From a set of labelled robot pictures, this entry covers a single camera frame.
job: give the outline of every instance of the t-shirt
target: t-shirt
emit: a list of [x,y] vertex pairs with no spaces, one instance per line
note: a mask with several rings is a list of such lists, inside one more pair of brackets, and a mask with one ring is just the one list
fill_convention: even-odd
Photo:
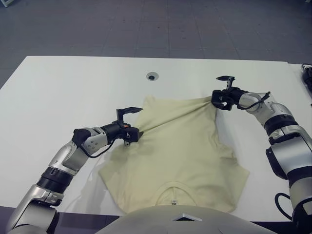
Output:
[[125,213],[156,205],[236,208],[249,172],[220,143],[210,101],[146,97],[135,124],[143,136],[116,147],[99,171]]

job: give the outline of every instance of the black joint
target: black joint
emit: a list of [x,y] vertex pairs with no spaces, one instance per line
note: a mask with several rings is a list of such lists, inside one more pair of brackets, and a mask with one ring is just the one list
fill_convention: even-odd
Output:
[[282,179],[287,179],[287,176],[286,176],[285,172],[283,171],[282,167],[279,165],[271,147],[268,148],[265,151],[265,153],[268,157],[269,163],[270,163],[272,170],[275,173],[275,175],[277,175],[278,177],[280,177]]
[[82,145],[88,137],[91,136],[90,131],[86,129],[75,129],[72,141],[79,147]]
[[41,175],[41,178],[38,181],[37,185],[62,194],[64,193],[72,179],[73,176],[71,174],[63,172],[57,168],[48,167]]
[[312,233],[312,214],[307,214],[304,209],[304,204],[308,202],[312,202],[311,197],[299,202],[292,213],[293,223],[303,234]]
[[107,143],[110,144],[114,139],[121,138],[121,130],[123,126],[117,121],[115,123],[102,126],[101,129],[105,132],[107,137]]
[[296,181],[308,177],[312,177],[312,166],[300,167],[291,170],[287,173],[289,187],[291,187]]
[[267,131],[268,136],[271,135],[275,130],[290,126],[290,125],[298,125],[298,123],[294,120],[294,118],[290,115],[277,115],[269,120],[267,120],[264,124],[264,129]]

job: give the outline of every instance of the white table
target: white table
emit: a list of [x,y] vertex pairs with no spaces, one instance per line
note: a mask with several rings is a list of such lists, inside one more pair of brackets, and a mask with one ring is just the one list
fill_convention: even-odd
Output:
[[[140,107],[150,94],[174,99],[209,96],[225,88],[225,82],[215,79],[221,75],[235,76],[234,86],[244,90],[271,91],[311,135],[311,100],[298,78],[299,69],[266,61],[27,57],[0,90],[0,188],[5,191],[0,206],[18,205],[75,128],[108,124],[116,119],[116,108]],[[157,81],[146,79],[151,71],[159,73]],[[126,115],[125,121],[133,123],[136,117]],[[288,183],[270,168],[265,155],[268,137],[260,124],[234,107],[217,112],[217,125],[221,141],[234,148],[240,165],[250,171],[233,214],[250,221],[286,221],[275,207],[274,195],[288,193]],[[109,154],[87,161],[59,211],[122,215],[97,175]],[[292,210],[289,201],[281,203]]]

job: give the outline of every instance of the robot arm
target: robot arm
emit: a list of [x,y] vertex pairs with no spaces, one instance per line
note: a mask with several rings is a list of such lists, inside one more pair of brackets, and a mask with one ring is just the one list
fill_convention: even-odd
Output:
[[[56,209],[50,206],[58,206],[61,203],[66,188],[89,157],[100,156],[118,138],[124,139],[125,145],[139,140],[143,132],[124,123],[123,115],[141,110],[136,107],[117,109],[117,121],[111,124],[75,129],[72,140],[56,153],[39,181],[31,186],[14,210],[6,231],[10,234],[52,233],[59,215]],[[92,156],[106,145],[109,147],[105,151]]]
[[293,207],[292,221],[305,233],[312,232],[312,139],[298,125],[291,112],[268,93],[250,93],[232,87],[234,77],[218,80],[228,82],[225,90],[214,90],[212,103],[221,110],[233,105],[254,115],[269,136],[266,150],[274,173],[289,181]]

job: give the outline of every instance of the black cable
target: black cable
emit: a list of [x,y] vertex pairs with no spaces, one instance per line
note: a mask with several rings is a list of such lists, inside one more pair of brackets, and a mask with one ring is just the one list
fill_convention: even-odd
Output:
[[103,153],[107,152],[107,151],[112,147],[112,145],[113,145],[113,143],[115,142],[116,139],[117,139],[117,138],[115,138],[115,139],[112,141],[112,143],[111,143],[103,152],[99,153],[99,154],[96,155],[96,156],[91,156],[91,155],[89,155],[89,153],[88,153],[83,147],[80,147],[80,148],[82,149],[82,151],[83,151],[89,158],[96,158],[96,157],[101,156]]
[[249,107],[242,107],[242,106],[239,105],[239,104],[237,105],[237,107],[238,107],[239,109],[241,109],[241,110],[248,110],[248,109],[250,109],[250,108],[256,106],[257,104],[264,102],[264,100],[268,99],[268,98],[270,97],[270,93],[271,93],[271,92],[267,92],[259,101],[255,102],[254,104],[250,105]]
[[277,194],[275,195],[274,200],[275,200],[275,205],[276,205],[276,207],[278,208],[278,210],[279,210],[287,219],[292,220],[293,218],[292,218],[289,214],[287,214],[287,213],[281,208],[281,206],[279,205],[278,199],[279,199],[280,196],[283,196],[283,197],[288,198],[288,199],[291,199],[291,198],[290,198],[287,194],[284,194],[284,193],[277,193]]

